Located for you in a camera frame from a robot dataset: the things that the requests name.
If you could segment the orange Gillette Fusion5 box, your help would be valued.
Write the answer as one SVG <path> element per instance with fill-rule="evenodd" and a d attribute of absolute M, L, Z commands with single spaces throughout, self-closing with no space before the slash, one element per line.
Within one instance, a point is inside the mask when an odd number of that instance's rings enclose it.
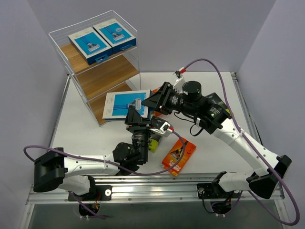
<path fill-rule="evenodd" d="M 188 162 L 189 158 L 195 152 L 196 148 L 197 146 L 195 144 L 187 141 L 185 138 L 183 138 L 183 142 L 181 140 L 177 140 L 177 142 L 162 160 L 161 167 L 166 170 L 180 160 L 175 167 L 168 170 L 168 172 L 175 177 L 178 176 L 185 164 Z"/>
<path fill-rule="evenodd" d="M 161 112 L 158 112 L 158 111 L 154 111 L 154 112 L 153 112 L 153 115 L 156 116 L 156 117 L 159 117 L 159 116 L 162 115 L 162 113 L 161 113 Z"/>

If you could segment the blue white Harry's box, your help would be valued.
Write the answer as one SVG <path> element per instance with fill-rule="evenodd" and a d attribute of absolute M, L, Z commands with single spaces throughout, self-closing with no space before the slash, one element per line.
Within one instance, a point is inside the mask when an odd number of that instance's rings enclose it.
<path fill-rule="evenodd" d="M 102 117 L 106 121 L 122 121 L 127 116 L 129 106 L 133 106 L 142 117 L 150 118 L 151 110 L 142 105 L 142 101 L 152 94 L 151 90 L 107 93 Z"/>

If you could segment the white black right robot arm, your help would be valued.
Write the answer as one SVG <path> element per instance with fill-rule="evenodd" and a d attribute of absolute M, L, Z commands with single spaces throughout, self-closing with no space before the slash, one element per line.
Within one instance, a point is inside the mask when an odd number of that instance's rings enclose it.
<path fill-rule="evenodd" d="M 203 96 L 202 86 L 197 81 L 185 82 L 181 92 L 164 82 L 156 93 L 142 101 L 142 105 L 164 115 L 177 111 L 192 118 L 196 126 L 222 140 L 251 166 L 249 172 L 221 172 L 211 186 L 217 197 L 245 190 L 269 199 L 291 165 L 288 156 L 267 150 L 238 128 L 221 98 L 216 93 Z"/>

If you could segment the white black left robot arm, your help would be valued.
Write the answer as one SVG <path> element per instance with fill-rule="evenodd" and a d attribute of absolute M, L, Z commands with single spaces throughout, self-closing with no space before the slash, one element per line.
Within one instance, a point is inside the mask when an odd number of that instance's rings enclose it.
<path fill-rule="evenodd" d="M 126 176 L 135 173 L 148 161 L 149 143 L 153 134 L 160 136 L 171 132 L 171 125 L 156 116 L 142 117 L 129 106 L 124 123 L 132 134 L 132 143 L 119 143 L 108 155 L 68 156 L 63 148 L 48 150 L 34 161 L 34 187 L 36 193 L 57 188 L 71 191 L 85 200 L 97 195 L 94 174 Z"/>

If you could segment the orange Gillette cartridge box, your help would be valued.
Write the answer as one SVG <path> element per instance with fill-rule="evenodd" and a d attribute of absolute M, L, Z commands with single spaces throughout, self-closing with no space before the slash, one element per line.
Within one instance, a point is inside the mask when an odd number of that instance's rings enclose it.
<path fill-rule="evenodd" d="M 158 87 L 158 88 L 155 88 L 155 89 L 151 90 L 151 94 L 150 95 L 156 94 L 160 90 L 160 88 L 161 87 Z"/>

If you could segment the green black Gillette Labs box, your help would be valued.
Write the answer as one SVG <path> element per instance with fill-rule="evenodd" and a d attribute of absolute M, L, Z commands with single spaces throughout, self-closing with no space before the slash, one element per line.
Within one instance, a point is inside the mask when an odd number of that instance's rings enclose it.
<path fill-rule="evenodd" d="M 229 119 L 232 118 L 228 106 L 224 103 L 224 101 L 219 97 L 219 95 L 217 93 L 211 93 L 211 94 L 207 95 L 206 97 L 210 100 L 210 102 L 220 105 L 228 114 Z"/>
<path fill-rule="evenodd" d="M 161 140 L 162 140 L 161 135 L 153 134 L 149 140 L 149 150 L 154 153 Z"/>

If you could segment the blue Harry's razor box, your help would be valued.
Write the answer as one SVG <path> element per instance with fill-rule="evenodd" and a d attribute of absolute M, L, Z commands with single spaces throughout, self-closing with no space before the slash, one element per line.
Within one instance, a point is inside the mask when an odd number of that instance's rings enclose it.
<path fill-rule="evenodd" d="M 112 47 L 114 54 L 137 45 L 136 37 L 116 19 L 98 23 L 93 28 Z"/>
<path fill-rule="evenodd" d="M 93 27 L 73 33 L 68 39 L 88 65 L 101 63 L 113 55 L 112 47 Z"/>

